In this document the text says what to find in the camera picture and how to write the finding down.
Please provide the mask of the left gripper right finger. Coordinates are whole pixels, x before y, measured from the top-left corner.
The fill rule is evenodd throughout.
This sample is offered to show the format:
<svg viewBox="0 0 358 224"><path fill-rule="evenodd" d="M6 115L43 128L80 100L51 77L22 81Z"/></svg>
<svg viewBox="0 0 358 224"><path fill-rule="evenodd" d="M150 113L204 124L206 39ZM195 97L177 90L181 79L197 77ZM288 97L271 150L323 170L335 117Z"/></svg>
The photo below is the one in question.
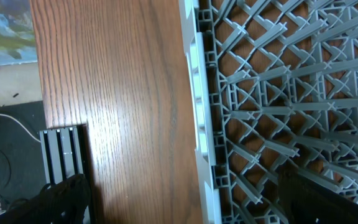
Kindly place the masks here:
<svg viewBox="0 0 358 224"><path fill-rule="evenodd" d="M289 223L358 223L358 204L292 170L281 171L278 197Z"/></svg>

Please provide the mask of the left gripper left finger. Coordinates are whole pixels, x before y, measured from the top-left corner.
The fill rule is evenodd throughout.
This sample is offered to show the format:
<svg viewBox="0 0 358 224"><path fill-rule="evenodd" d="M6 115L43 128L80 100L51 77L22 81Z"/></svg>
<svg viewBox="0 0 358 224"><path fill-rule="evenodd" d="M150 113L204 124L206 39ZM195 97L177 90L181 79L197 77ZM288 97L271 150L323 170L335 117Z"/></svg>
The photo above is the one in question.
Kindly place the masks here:
<svg viewBox="0 0 358 224"><path fill-rule="evenodd" d="M41 190L34 198L0 215L0 224L74 223L85 220L91 201L91 190L83 174Z"/></svg>

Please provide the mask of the black floor mat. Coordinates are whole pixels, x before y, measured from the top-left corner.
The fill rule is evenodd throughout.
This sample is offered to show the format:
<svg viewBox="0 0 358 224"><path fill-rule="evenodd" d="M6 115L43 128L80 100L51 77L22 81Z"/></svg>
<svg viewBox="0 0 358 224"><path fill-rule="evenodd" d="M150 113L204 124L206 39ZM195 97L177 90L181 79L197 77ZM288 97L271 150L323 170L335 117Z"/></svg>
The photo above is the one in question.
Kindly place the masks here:
<svg viewBox="0 0 358 224"><path fill-rule="evenodd" d="M46 129L42 101L0 107L0 195L2 209L36 196L46 184L39 137Z"/></svg>

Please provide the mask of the grey plastic dish rack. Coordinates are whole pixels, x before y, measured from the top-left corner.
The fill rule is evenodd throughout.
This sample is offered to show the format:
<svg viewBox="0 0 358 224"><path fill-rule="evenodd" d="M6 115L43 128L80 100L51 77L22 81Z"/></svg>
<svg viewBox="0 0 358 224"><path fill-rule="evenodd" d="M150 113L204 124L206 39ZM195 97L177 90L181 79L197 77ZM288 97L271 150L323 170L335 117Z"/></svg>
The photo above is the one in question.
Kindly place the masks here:
<svg viewBox="0 0 358 224"><path fill-rule="evenodd" d="M358 0L180 1L204 223L286 223L292 168L358 204Z"/></svg>

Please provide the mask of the colourful floor mat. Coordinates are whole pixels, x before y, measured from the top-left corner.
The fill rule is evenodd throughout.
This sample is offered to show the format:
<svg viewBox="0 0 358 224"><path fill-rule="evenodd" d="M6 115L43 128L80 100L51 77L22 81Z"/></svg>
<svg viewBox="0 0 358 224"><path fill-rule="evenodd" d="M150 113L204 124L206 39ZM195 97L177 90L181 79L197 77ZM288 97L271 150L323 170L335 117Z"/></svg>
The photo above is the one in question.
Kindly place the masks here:
<svg viewBox="0 0 358 224"><path fill-rule="evenodd" d="M0 66L36 61L29 0L0 0Z"/></svg>

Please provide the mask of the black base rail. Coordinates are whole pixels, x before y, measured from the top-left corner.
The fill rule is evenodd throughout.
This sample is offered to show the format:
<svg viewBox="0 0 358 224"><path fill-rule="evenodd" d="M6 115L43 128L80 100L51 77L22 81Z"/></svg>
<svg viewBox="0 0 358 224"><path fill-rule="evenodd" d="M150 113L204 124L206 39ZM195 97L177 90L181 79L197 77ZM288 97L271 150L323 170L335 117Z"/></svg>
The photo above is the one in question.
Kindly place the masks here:
<svg viewBox="0 0 358 224"><path fill-rule="evenodd" d="M94 223L93 193L90 166L83 126L47 129L39 132L42 158L47 186L56 187L75 175L81 175L86 182L79 187L79 193L88 195L83 223Z"/></svg>

